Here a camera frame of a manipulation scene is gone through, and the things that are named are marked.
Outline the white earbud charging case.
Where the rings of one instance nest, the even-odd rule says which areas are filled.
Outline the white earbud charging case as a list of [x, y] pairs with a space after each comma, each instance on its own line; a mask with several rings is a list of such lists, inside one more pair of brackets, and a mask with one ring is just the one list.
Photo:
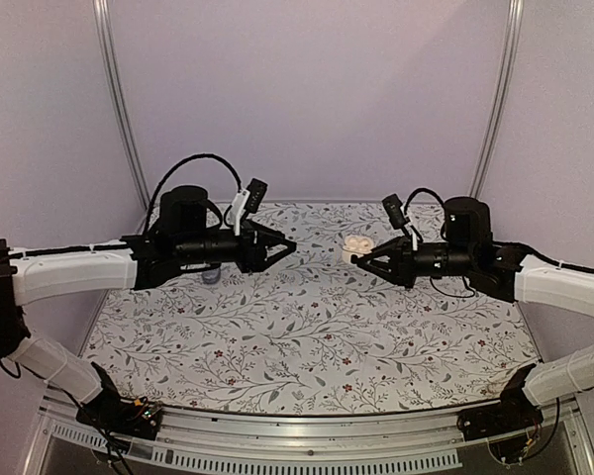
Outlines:
[[342, 260], [350, 264], [353, 256], [363, 257], [372, 252], [374, 241], [370, 237], [349, 235], [344, 238]]

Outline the purple earbud charging case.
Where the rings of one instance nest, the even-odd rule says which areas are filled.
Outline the purple earbud charging case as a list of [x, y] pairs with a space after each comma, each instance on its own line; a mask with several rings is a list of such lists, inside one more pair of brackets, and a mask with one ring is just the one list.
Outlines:
[[220, 267], [209, 268], [201, 272], [201, 280], [205, 285], [216, 285], [222, 276]]

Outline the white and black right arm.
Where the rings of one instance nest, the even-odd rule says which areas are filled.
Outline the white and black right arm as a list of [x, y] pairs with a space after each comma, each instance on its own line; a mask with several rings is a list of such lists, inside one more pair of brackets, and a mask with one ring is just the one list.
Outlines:
[[[564, 263], [519, 242], [499, 242], [489, 207], [471, 197], [440, 202], [444, 221], [439, 242], [422, 240], [397, 195], [383, 199], [391, 226], [401, 235], [381, 245], [347, 237], [347, 262], [391, 284], [410, 289], [420, 277], [461, 277], [481, 294], [507, 303], [538, 303], [594, 318], [594, 268]], [[594, 388], [594, 343], [548, 363], [517, 370], [500, 394], [492, 423], [512, 431], [531, 408]]]

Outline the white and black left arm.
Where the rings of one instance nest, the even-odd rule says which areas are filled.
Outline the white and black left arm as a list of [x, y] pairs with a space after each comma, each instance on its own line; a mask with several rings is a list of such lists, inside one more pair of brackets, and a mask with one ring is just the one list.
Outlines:
[[224, 263], [243, 274], [263, 272], [296, 249], [284, 233], [249, 219], [265, 189], [254, 180], [223, 213], [206, 189], [178, 186], [161, 196], [147, 231], [104, 243], [12, 249], [0, 239], [0, 360], [69, 393], [104, 428], [120, 428], [127, 408], [110, 377], [60, 343], [33, 334], [24, 322], [25, 306], [82, 292], [155, 289]]

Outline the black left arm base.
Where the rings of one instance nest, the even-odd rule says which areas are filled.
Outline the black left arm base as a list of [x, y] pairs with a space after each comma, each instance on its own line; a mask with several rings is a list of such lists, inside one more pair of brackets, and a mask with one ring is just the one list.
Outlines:
[[76, 420], [103, 431], [156, 440], [162, 421], [162, 403], [147, 397], [124, 398], [107, 372], [92, 363], [102, 391], [89, 403], [80, 404]]

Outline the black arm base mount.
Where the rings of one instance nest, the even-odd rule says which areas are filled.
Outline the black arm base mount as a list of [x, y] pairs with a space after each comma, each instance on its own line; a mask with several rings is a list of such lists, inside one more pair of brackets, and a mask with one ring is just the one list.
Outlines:
[[530, 428], [544, 421], [539, 406], [524, 393], [526, 378], [535, 366], [532, 363], [520, 368], [501, 391], [498, 402], [457, 414], [456, 426], [466, 441]]

